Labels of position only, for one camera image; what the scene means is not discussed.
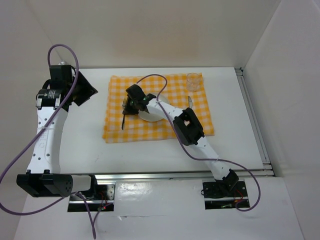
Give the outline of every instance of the robotic arm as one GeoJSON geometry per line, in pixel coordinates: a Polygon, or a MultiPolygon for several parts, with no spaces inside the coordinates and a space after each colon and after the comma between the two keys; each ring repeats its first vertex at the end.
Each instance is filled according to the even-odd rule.
{"type": "MultiPolygon", "coordinates": [[[[51,79],[47,80],[36,96],[38,114],[37,132],[45,128],[43,134],[35,142],[34,151],[26,174],[17,176],[17,184],[33,197],[67,197],[71,193],[81,191],[84,195],[92,195],[97,185],[94,175],[60,174],[60,145],[64,123],[68,116],[69,106],[75,102],[78,106],[98,91],[79,72],[76,86],[65,105],[56,114],[48,127],[47,120],[65,98],[73,82],[70,65],[50,66],[51,79]]],[[[138,114],[146,111],[163,118],[166,115],[156,96],[145,95],[143,90],[134,84],[127,90],[127,104],[124,112],[138,114]]],[[[204,159],[218,159],[219,156],[210,146],[201,123],[191,108],[180,109],[164,102],[162,107],[173,122],[179,140],[190,146],[198,156],[204,159]]],[[[205,161],[217,182],[230,192],[237,184],[237,174],[221,161],[205,161]]]]}

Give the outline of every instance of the knife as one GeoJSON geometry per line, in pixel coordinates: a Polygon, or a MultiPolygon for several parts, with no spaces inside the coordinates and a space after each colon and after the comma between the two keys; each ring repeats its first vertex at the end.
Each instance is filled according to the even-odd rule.
{"type": "Polygon", "coordinates": [[[189,108],[192,109],[193,104],[192,104],[192,99],[190,96],[188,96],[188,101],[189,101],[189,108]]]}

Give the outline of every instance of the checkered cloth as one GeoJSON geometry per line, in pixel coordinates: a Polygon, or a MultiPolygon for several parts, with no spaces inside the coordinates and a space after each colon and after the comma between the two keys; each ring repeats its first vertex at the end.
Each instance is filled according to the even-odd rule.
{"type": "MultiPolygon", "coordinates": [[[[189,106],[188,96],[193,102],[192,109],[203,126],[206,135],[214,134],[214,126],[211,122],[210,111],[204,89],[203,80],[199,90],[188,92],[186,89],[186,74],[165,75],[168,84],[161,93],[169,104],[177,108],[186,109],[189,106]]],[[[127,97],[126,89],[140,80],[142,76],[123,77],[112,76],[109,82],[107,108],[104,120],[102,137],[106,143],[124,143],[135,141],[150,141],[175,138],[167,119],[156,122],[148,122],[137,115],[126,115],[124,130],[121,129],[123,121],[123,101],[127,97]]],[[[165,80],[159,76],[150,76],[139,83],[145,94],[158,93],[165,84],[165,80]]]]}

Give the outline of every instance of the plate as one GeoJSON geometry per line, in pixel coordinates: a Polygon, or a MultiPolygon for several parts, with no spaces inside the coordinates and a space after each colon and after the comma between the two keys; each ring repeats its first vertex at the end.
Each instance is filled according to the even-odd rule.
{"type": "MultiPolygon", "coordinates": [[[[158,95],[157,92],[150,92],[150,94],[153,94],[155,96],[158,95]]],[[[162,94],[160,94],[159,100],[166,103],[166,104],[170,104],[169,100],[162,94]]],[[[157,122],[157,121],[160,121],[161,119],[163,119],[163,117],[161,117],[159,115],[147,113],[146,111],[139,111],[138,116],[139,116],[139,118],[141,118],[142,120],[145,120],[147,122],[157,122]]]]}

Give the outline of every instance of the tabletop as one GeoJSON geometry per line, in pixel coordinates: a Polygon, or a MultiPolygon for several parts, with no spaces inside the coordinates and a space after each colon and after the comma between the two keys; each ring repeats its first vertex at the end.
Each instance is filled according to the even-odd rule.
{"type": "Polygon", "coordinates": [[[60,148],[61,173],[156,173],[208,171],[190,159],[176,139],[105,143],[102,138],[112,75],[202,73],[215,135],[208,140],[221,159],[262,169],[262,159],[233,67],[81,69],[98,90],[80,107],[72,104],[60,148]]]}

